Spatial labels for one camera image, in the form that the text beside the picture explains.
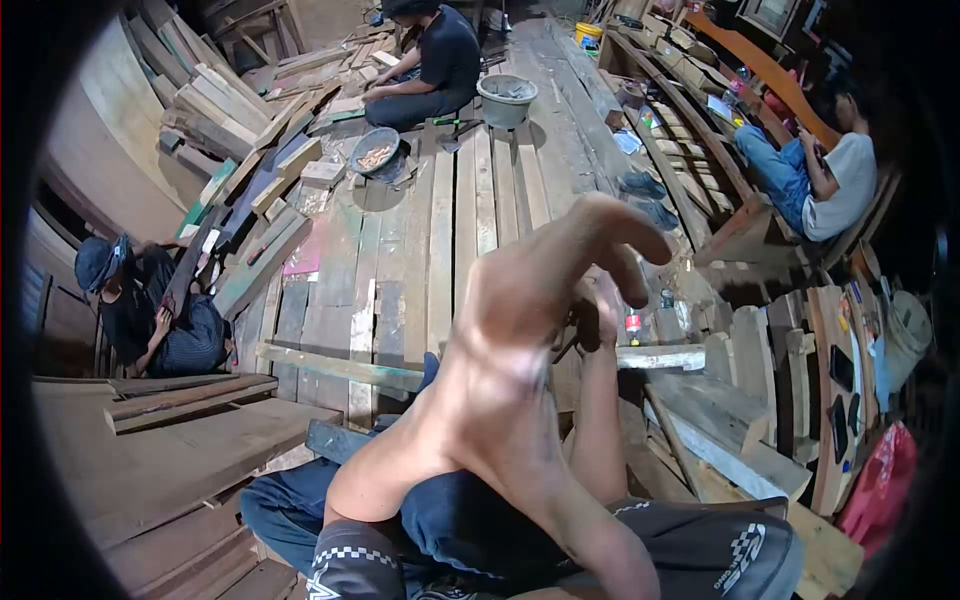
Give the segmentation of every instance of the black pants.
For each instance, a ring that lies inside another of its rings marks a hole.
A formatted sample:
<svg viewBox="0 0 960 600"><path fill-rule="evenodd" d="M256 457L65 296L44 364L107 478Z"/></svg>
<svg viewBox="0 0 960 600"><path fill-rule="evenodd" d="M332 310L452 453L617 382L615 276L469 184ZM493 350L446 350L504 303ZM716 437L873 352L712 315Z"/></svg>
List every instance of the black pants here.
<svg viewBox="0 0 960 600"><path fill-rule="evenodd" d="M147 249L142 263L143 291L156 313L177 267L160 246ZM188 293L183 313L147 366L150 377L207 374L224 361L224 319L213 306L213 297Z"/></svg>
<svg viewBox="0 0 960 600"><path fill-rule="evenodd" d="M392 83L416 79L420 68L414 67L394 78ZM467 105L476 95L473 89L436 89L425 94L397 94L367 104L367 122L374 127L389 127L408 132L431 117L441 117Z"/></svg>

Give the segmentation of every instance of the plastic bottle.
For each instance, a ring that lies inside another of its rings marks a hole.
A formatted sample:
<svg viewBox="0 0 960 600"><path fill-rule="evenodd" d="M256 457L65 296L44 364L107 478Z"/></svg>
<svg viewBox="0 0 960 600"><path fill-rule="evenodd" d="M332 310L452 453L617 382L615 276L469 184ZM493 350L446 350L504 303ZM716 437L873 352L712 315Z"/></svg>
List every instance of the plastic bottle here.
<svg viewBox="0 0 960 600"><path fill-rule="evenodd" d="M750 72L750 69L747 68L747 65L743 65L736 70L733 74L733 78L730 79L730 87L723 93L723 98L721 99L725 105L732 107L736 104L736 99L740 95L740 90L742 90L750 78L753 77L753 74Z"/></svg>
<svg viewBox="0 0 960 600"><path fill-rule="evenodd" d="M636 312L633 307L627 306L627 318L625 319L625 325L627 327L627 338L630 340L631 346L640 345L640 313Z"/></svg>

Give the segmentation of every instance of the red plastic bag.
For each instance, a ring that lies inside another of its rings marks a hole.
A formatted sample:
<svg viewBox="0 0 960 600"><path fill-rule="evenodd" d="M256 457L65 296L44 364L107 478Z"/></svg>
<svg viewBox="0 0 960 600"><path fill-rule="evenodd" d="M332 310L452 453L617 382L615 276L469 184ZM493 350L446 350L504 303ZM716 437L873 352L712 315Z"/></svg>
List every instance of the red plastic bag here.
<svg viewBox="0 0 960 600"><path fill-rule="evenodd" d="M917 444L903 423L883 432L836 526L864 549L869 559L897 526L917 466Z"/></svg>

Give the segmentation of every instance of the smartphone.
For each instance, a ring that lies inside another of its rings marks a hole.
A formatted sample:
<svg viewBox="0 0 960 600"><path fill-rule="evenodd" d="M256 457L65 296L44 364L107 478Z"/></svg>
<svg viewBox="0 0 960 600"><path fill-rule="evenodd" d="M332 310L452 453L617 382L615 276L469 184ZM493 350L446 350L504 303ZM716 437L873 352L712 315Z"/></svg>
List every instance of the smartphone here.
<svg viewBox="0 0 960 600"><path fill-rule="evenodd" d="M853 361L836 344L830 346L830 378L844 390L853 391Z"/></svg>

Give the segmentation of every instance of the jeans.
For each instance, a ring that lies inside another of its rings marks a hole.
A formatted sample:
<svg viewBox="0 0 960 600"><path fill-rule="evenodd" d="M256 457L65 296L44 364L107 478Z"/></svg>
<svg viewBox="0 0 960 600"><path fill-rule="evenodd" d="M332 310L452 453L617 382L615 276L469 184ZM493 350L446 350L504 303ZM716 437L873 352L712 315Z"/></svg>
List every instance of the jeans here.
<svg viewBox="0 0 960 600"><path fill-rule="evenodd" d="M393 83L401 84L420 76L414 67L399 75ZM367 104L365 117L374 127L389 127L408 132L430 117L440 117L463 108L476 95L473 89L435 89L425 94L397 94Z"/></svg>
<svg viewBox="0 0 960 600"><path fill-rule="evenodd" d="M747 166L760 175L770 202L798 235L804 232L804 203L810 193L810 175L806 172L804 147L800 138L777 152L753 125L744 125L733 136L733 143L747 159Z"/></svg>
<svg viewBox="0 0 960 600"><path fill-rule="evenodd" d="M421 389L433 380L439 363L429 354L424 366ZM324 528L326 490L339 467L318 458L257 477L241 492L244 522L307 577ZM417 484L404 498L399 520L406 539L397 547L410 592L456 574L510 594L514 586L550 581L554 566L566 559L536 523L467 470ZM404 552L405 543L416 550Z"/></svg>

